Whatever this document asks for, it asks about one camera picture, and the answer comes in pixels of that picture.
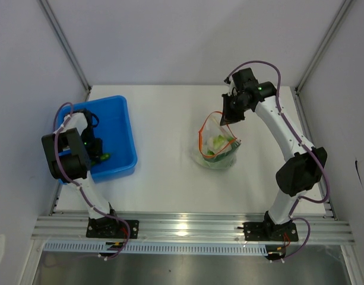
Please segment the green chili pepper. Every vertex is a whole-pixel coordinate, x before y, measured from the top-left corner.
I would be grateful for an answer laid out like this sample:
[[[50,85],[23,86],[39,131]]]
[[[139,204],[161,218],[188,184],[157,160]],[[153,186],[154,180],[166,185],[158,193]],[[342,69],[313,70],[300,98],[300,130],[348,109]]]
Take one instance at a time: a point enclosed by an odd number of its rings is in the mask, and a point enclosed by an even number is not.
[[[110,153],[103,153],[101,156],[96,156],[91,159],[91,166],[95,166],[101,164],[111,157]]]

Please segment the clear zip top bag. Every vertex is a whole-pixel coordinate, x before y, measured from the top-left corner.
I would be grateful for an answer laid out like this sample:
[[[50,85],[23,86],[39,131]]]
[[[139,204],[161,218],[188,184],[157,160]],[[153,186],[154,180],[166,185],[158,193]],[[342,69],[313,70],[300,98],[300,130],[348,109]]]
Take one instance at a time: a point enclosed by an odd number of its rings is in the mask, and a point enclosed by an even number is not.
[[[191,158],[198,165],[213,170],[226,170],[236,163],[242,145],[228,125],[220,125],[222,112],[211,112],[198,131],[191,148]]]

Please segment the green lettuce leaf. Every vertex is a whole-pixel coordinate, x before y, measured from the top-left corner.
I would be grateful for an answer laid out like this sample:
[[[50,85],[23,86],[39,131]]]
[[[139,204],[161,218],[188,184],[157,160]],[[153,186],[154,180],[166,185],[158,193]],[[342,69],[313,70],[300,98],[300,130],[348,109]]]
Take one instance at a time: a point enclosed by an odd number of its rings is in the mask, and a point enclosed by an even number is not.
[[[224,170],[230,168],[236,162],[236,152],[241,146],[239,140],[234,140],[227,147],[227,141],[215,153],[208,144],[202,147],[202,154],[198,153],[197,163],[208,169]]]

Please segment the white cauliflower with leaves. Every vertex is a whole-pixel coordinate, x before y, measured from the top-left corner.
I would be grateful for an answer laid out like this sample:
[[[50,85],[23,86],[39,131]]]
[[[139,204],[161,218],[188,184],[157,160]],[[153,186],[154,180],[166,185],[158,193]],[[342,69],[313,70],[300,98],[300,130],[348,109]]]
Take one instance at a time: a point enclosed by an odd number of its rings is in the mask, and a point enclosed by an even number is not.
[[[219,153],[227,144],[227,139],[222,135],[212,136],[207,140],[207,154],[213,156]]]

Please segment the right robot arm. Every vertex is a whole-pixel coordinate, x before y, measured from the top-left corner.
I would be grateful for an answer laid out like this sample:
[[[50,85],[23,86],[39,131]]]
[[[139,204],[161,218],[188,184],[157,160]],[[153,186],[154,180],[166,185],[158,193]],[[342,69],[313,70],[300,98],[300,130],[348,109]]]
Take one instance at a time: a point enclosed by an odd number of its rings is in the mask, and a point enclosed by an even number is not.
[[[259,83],[250,68],[232,71],[225,83],[229,91],[222,95],[221,125],[240,122],[246,111],[253,111],[266,124],[284,157],[284,165],[276,173],[277,196],[257,234],[274,240],[288,232],[299,200],[324,176],[327,152],[316,148],[289,121],[280,102],[279,84]]]

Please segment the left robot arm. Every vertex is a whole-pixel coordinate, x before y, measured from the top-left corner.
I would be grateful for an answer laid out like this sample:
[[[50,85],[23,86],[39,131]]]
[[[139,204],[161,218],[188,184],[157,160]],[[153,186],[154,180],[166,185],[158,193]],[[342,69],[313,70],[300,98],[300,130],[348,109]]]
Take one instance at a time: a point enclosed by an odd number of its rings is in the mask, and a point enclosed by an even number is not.
[[[115,237],[120,222],[110,203],[96,190],[91,167],[101,163],[102,140],[95,137],[97,116],[87,109],[70,111],[58,128],[42,136],[42,146],[51,175],[74,187],[89,214],[88,230]]]

